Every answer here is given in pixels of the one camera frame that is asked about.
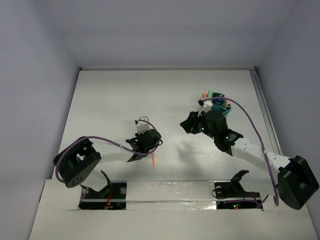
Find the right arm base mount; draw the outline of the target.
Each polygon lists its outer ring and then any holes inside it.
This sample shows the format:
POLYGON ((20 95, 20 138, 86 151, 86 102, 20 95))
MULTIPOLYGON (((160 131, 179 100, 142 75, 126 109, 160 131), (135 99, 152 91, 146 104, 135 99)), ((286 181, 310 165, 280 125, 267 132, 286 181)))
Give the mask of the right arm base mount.
POLYGON ((240 181, 249 173, 241 170, 230 180, 215 181, 211 195, 216 199, 217 210, 262 209, 262 198, 259 192, 245 191, 240 181))

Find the green highlighter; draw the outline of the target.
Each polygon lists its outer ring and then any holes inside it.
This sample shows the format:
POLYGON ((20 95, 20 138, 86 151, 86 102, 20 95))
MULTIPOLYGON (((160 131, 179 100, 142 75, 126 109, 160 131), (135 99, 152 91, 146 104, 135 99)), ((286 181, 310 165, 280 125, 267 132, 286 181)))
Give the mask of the green highlighter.
POLYGON ((208 91, 208 98, 213 98, 214 92, 212 90, 208 91))

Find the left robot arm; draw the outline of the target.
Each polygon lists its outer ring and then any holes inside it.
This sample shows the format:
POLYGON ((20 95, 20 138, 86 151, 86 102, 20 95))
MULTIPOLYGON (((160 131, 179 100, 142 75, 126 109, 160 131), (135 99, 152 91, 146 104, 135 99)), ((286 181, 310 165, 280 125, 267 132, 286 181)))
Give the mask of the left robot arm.
POLYGON ((161 134, 150 129, 120 144, 99 136, 83 136, 61 151, 54 159, 55 177, 67 188, 82 184, 98 164, 135 162, 163 144, 161 134))

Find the pink eraser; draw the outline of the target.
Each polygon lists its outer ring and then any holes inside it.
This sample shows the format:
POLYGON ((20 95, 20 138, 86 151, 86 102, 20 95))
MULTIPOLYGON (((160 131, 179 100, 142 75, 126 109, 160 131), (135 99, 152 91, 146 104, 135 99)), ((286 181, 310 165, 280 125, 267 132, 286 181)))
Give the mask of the pink eraser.
POLYGON ((231 109, 232 105, 231 105, 231 102, 229 100, 224 100, 224 106, 225 106, 225 109, 228 111, 231 109))

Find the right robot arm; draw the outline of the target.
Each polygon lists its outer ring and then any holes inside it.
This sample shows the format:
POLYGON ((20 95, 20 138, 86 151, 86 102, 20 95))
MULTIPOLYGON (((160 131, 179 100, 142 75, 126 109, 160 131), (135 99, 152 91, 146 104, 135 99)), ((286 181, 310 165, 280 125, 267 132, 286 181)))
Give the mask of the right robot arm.
POLYGON ((230 129, 226 117, 218 110, 206 113, 192 111, 180 126, 188 134, 202 133, 208 136, 221 152, 267 172, 274 197, 294 210, 300 210, 320 188, 305 158, 279 155, 267 151, 263 143, 252 143, 230 129))

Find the small blue-cap glue bottle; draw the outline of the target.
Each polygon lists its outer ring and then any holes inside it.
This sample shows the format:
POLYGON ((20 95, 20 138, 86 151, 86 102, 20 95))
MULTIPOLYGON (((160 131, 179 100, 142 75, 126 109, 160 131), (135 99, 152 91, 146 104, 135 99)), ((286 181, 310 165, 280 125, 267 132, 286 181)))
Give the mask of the small blue-cap glue bottle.
POLYGON ((222 106, 224 104, 224 99, 223 98, 217 98, 214 101, 215 101, 215 104, 217 106, 222 106))

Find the orange pen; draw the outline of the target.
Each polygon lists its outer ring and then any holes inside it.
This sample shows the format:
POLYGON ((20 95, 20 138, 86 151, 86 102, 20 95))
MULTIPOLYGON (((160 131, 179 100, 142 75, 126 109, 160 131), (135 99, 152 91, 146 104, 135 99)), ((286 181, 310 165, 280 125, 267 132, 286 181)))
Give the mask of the orange pen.
POLYGON ((152 167, 155 169, 156 168, 156 157, 155 157, 154 152, 151 153, 151 159, 152 159, 152 167))

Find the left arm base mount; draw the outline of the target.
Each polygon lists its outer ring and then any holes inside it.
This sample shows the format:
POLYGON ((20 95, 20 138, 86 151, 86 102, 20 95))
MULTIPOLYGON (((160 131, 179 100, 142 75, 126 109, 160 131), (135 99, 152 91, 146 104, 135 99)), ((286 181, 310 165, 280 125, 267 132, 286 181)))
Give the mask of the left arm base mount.
POLYGON ((125 210, 127 208, 127 182, 112 182, 108 175, 100 171, 106 179, 106 186, 96 191, 81 185, 82 195, 78 207, 81 210, 125 210))

